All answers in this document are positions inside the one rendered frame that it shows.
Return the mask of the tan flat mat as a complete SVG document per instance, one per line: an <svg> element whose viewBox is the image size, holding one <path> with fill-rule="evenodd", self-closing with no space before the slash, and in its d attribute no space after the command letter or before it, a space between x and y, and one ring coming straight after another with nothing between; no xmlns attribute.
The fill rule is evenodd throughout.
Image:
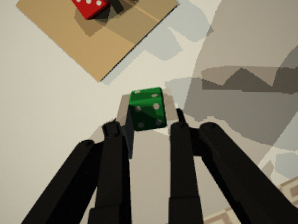
<svg viewBox="0 0 298 224"><path fill-rule="evenodd" d="M19 0L16 6L98 82L178 3L109 0L86 20L71 0Z"/></svg>

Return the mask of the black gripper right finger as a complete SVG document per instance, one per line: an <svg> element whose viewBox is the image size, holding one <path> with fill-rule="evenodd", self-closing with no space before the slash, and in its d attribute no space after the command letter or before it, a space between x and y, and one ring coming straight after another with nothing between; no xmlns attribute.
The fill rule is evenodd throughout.
<svg viewBox="0 0 298 224"><path fill-rule="evenodd" d="M162 93L170 141L168 224L204 224L193 156L202 158L241 224L298 224L298 208L218 124L189 127L171 89Z"/></svg>

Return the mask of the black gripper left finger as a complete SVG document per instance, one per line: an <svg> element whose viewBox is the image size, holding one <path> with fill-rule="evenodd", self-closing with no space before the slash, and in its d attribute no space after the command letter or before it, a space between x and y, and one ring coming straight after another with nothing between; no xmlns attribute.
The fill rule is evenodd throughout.
<svg viewBox="0 0 298 224"><path fill-rule="evenodd" d="M96 187L87 224L132 224L129 99L130 94L122 95L117 117L102 126L104 141L76 145L21 224L80 224Z"/></svg>

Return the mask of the red die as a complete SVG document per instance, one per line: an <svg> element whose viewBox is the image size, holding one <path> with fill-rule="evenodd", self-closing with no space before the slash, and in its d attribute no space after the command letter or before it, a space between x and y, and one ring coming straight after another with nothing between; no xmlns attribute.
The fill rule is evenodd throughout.
<svg viewBox="0 0 298 224"><path fill-rule="evenodd" d="M109 0L72 0L86 20L92 20L111 6Z"/></svg>

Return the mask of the green die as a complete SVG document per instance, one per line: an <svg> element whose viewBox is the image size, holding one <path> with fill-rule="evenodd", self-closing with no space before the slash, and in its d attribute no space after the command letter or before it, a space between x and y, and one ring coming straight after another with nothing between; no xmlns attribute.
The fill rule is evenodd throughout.
<svg viewBox="0 0 298 224"><path fill-rule="evenodd" d="M166 128L167 121L162 88L155 87L132 91L129 107L136 132Z"/></svg>

